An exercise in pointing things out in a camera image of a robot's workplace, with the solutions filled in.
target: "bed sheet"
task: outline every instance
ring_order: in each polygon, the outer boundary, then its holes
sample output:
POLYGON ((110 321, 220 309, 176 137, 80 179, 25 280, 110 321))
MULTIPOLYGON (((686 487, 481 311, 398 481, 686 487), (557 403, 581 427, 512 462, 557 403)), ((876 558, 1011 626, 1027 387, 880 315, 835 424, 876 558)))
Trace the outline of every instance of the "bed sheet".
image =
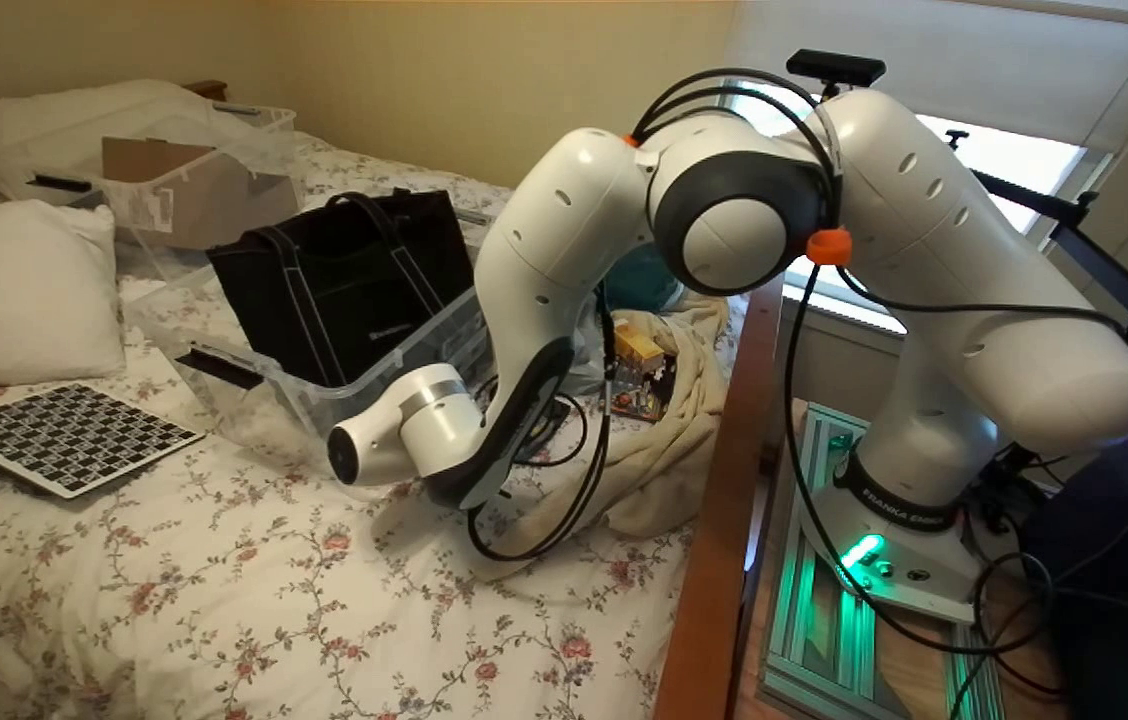
MULTIPOLYGON (((504 203, 504 188, 321 141, 298 162, 307 203, 447 188, 471 245, 504 203)), ((123 360, 90 387, 209 424, 138 329, 123 360)), ((74 503, 0 478, 0 717, 647 717, 686 531, 589 528, 481 581, 465 520, 398 520, 425 510, 408 495, 223 437, 74 503)))

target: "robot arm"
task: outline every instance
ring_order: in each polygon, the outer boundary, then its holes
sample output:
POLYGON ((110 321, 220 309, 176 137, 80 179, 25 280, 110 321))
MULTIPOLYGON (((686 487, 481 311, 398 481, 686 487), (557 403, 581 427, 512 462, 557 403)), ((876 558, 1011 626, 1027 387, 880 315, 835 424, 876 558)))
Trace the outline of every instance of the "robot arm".
MULTIPOLYGON (((851 273, 885 297, 1089 309, 913 113, 880 94, 845 94, 820 117, 838 145, 838 179, 806 137, 756 137, 722 113, 685 117, 639 147, 611 132, 569 132, 512 193, 476 260, 492 403, 481 411, 451 373, 425 369, 326 437, 331 470, 354 481, 378 454, 402 447, 433 499, 485 503, 569 373, 592 288, 647 239, 686 288, 733 297, 772 280, 838 214, 857 233, 851 273)), ((900 403, 863 442, 863 472, 893 495, 948 503, 968 465, 996 445, 960 447, 982 421, 1041 454, 1128 431, 1128 348, 1092 321, 900 321, 925 373, 900 386, 900 403), (931 377, 953 391, 914 391, 931 377), (948 397, 968 401, 960 424, 945 418, 948 397)))

